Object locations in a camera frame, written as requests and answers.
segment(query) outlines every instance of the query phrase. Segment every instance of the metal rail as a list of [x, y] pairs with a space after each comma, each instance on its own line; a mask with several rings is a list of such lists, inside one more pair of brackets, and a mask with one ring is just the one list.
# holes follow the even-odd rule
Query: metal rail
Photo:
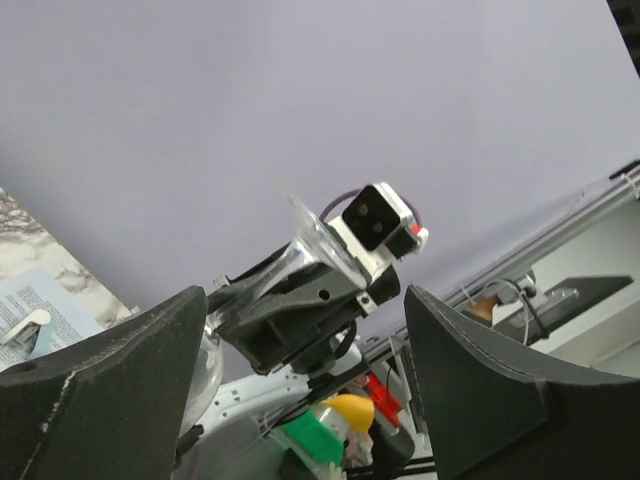
[[[611, 180], [610, 187], [595, 198], [579, 205], [549, 227], [532, 241], [528, 241], [509, 252], [504, 257], [463, 282], [468, 292], [477, 292], [489, 281], [496, 278], [517, 278], [524, 275], [538, 260], [566, 244], [573, 238], [599, 223], [612, 213], [634, 201], [640, 191], [640, 167], [617, 176]], [[443, 301], [456, 309], [464, 308], [467, 298], [461, 288], [456, 288], [442, 297]], [[396, 324], [393, 328], [363, 345], [363, 351], [370, 362], [391, 355], [387, 337], [398, 335], [407, 337], [405, 325]]]

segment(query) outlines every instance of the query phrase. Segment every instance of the green object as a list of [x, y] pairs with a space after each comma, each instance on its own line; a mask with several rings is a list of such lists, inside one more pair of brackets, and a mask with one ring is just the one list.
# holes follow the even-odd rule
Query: green object
[[308, 411], [292, 422], [283, 425], [282, 430], [303, 447], [309, 456], [321, 464], [340, 465], [344, 445], [331, 430]]

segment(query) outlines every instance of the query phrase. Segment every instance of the paper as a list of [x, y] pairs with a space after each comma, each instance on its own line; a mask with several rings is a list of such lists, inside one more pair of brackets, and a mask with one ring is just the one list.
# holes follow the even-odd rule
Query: paper
[[[46, 353], [102, 331], [80, 302], [53, 276], [44, 268], [35, 268], [0, 283], [0, 337], [38, 308], [51, 315], [52, 335], [45, 347]], [[23, 338], [0, 346], [0, 370], [29, 360], [29, 346]]]

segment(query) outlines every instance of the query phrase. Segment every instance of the yellow cap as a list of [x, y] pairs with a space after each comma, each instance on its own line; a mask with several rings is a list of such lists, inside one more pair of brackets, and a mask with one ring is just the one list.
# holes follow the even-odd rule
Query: yellow cap
[[368, 397], [345, 393], [322, 403], [339, 412], [356, 432], [366, 433], [373, 424], [376, 407]]

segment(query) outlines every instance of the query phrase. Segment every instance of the red object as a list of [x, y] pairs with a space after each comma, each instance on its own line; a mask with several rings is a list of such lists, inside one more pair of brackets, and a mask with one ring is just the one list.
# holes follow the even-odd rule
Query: red object
[[367, 393], [373, 404], [384, 418], [386, 418], [394, 428], [400, 428], [400, 420], [398, 419], [398, 413], [402, 410], [402, 405], [391, 395], [391, 392], [385, 385], [376, 377], [373, 373], [367, 375], [369, 382], [367, 383]]

